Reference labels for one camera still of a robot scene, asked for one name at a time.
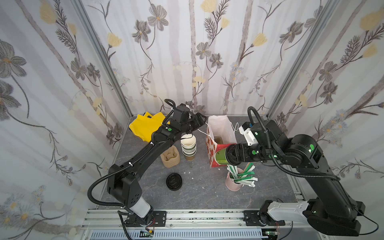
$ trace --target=metal corner post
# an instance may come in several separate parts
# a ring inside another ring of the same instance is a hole
[[[102,48],[102,44],[101,44],[99,38],[97,37],[97,34],[96,34],[96,32],[95,32],[95,30],[91,24],[91,21],[87,15],[87,12],[85,11],[83,3],[81,2],[81,0],[71,0],[71,2],[75,8],[75,11],[76,11],[78,17],[80,18],[80,20],[81,20],[81,22],[82,22],[82,24],[83,24],[83,26],[87,32],[88,37],[91,40],[93,48],[95,49],[98,57],[100,58],[103,66],[104,66],[105,71],[107,72],[107,74],[111,80],[111,84],[113,86],[113,89],[115,90],[121,104],[123,105],[125,114],[127,115],[128,118],[132,117],[133,116],[132,111],[129,108],[129,105],[128,105],[125,97],[124,97],[123,92],[121,91],[121,88],[119,86],[119,82],[116,79],[115,74],[113,73],[112,67],[111,67],[109,60],[108,60],[108,57]]]
[[[293,66],[291,67],[290,71],[288,72],[283,82],[283,85],[280,87],[275,99],[271,104],[271,107],[268,113],[269,118],[275,114],[275,111],[277,110],[278,105],[281,103],[281,101],[284,98],[284,95],[289,89],[289,86],[291,85],[294,79],[294,76],[297,74],[297,72],[303,65],[305,59],[308,57],[309,53],[311,52],[313,46],[315,45],[317,39],[319,38],[322,30],[327,25],[328,20],[331,18],[332,13],[336,9],[339,2],[340,0],[328,0],[327,3],[325,4],[324,10],[320,14],[318,21],[316,21],[313,27],[313,30],[310,32],[308,39],[305,41],[303,48],[300,50],[298,57],[296,58]]]

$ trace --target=yellow cloth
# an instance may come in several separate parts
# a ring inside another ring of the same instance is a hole
[[[162,113],[156,113],[153,116],[149,112],[146,112],[144,116],[138,114],[137,118],[129,125],[129,128],[133,134],[143,139],[143,141],[150,142],[152,133],[159,129],[164,118],[165,116]]]

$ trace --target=black cup lid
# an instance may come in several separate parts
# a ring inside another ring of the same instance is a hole
[[[183,180],[180,174],[172,173],[167,177],[167,187],[172,191],[177,191],[181,188]]]

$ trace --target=gray tabletop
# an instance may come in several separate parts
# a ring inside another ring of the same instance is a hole
[[[240,125],[248,121],[248,117],[229,117],[233,125]],[[284,202],[296,202],[292,187],[285,173],[277,167],[267,167],[255,162],[254,169],[256,187],[244,186],[240,190],[230,191],[225,185],[227,176],[226,167],[209,166],[205,135],[195,131],[197,139],[197,152],[195,160],[186,161],[182,154],[180,141],[175,143],[180,153],[180,163],[174,167],[166,168],[160,157],[147,169],[139,184],[142,188],[143,198],[154,209],[246,209],[260,208],[265,200],[280,198]],[[237,131],[235,133],[238,143],[246,143],[245,138]],[[122,142],[116,164],[120,165],[132,158],[147,143],[127,130]],[[171,173],[178,173],[183,179],[182,187],[171,191],[166,186],[166,178]],[[101,201],[116,202],[116,199],[104,192]],[[100,206],[99,209],[119,209],[113,206]]]

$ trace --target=wallpaper panel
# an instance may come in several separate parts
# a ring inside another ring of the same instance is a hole
[[[341,1],[274,119],[289,137],[312,136],[366,216],[384,224],[384,4]],[[300,179],[309,198],[315,197]],[[361,233],[375,224],[358,217]],[[382,227],[361,239],[382,239]]]
[[[83,0],[134,114],[264,114],[326,1]]]
[[[101,66],[71,2],[0,2],[2,238],[80,239],[128,123]]]

